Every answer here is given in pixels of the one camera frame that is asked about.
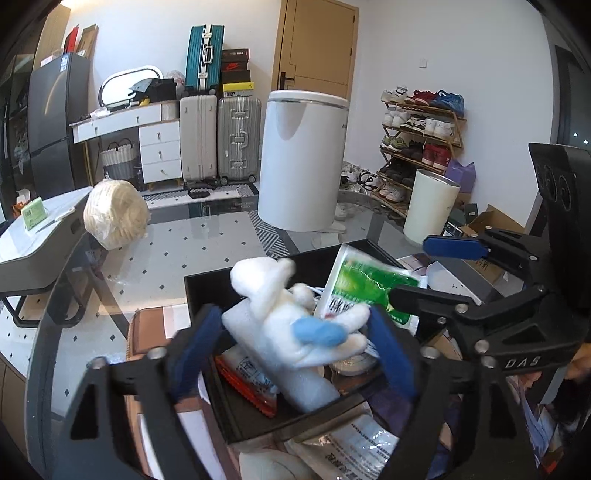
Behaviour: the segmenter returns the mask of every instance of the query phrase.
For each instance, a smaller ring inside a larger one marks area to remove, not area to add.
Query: snack bag
[[[395,310],[388,301],[388,293],[397,285],[426,288],[427,277],[417,277],[410,270],[386,265],[349,245],[342,245],[314,315],[330,318],[356,303],[379,303],[398,326],[414,335],[418,318]]]
[[[248,358],[240,345],[215,357],[220,375],[267,417],[277,413],[279,389]]]

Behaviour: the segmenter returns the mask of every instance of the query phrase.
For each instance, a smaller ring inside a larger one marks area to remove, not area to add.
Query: trash can lid
[[[306,92],[305,90],[275,90],[269,94],[270,102],[297,102],[298,100],[324,103],[329,106],[340,108],[349,108],[349,101],[347,99],[335,95],[328,95],[327,93]]]

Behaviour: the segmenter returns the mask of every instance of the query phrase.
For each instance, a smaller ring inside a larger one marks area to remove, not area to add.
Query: blue sneaker
[[[429,105],[453,110],[458,117],[464,118],[464,97],[457,93],[447,93],[444,90],[439,90],[437,96],[431,100]]]

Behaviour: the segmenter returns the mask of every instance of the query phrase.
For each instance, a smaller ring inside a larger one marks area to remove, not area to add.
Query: screw
[[[148,358],[150,360],[156,360],[158,358],[164,358],[166,356],[166,347],[157,346],[148,351]]]
[[[435,360],[439,355],[439,350],[432,346],[424,346],[421,348],[421,355],[425,358],[430,358],[431,360]]]
[[[496,367],[496,360],[491,356],[483,356],[480,359],[480,362],[483,366],[487,368],[495,368]]]
[[[98,356],[90,361],[90,368],[93,370],[100,370],[107,365],[109,365],[109,362],[104,356]]]
[[[468,305],[465,303],[458,303],[456,305],[456,313],[466,313],[468,311]]]
[[[490,345],[489,345],[488,341],[486,341],[484,339],[478,340],[474,344],[474,350],[476,350],[476,353],[479,353],[480,355],[487,353],[489,347],[490,347]]]

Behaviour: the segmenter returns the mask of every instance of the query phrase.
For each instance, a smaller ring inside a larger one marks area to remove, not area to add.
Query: paper label
[[[189,306],[186,303],[163,307],[164,334],[166,338],[172,338],[179,330],[191,326]]]

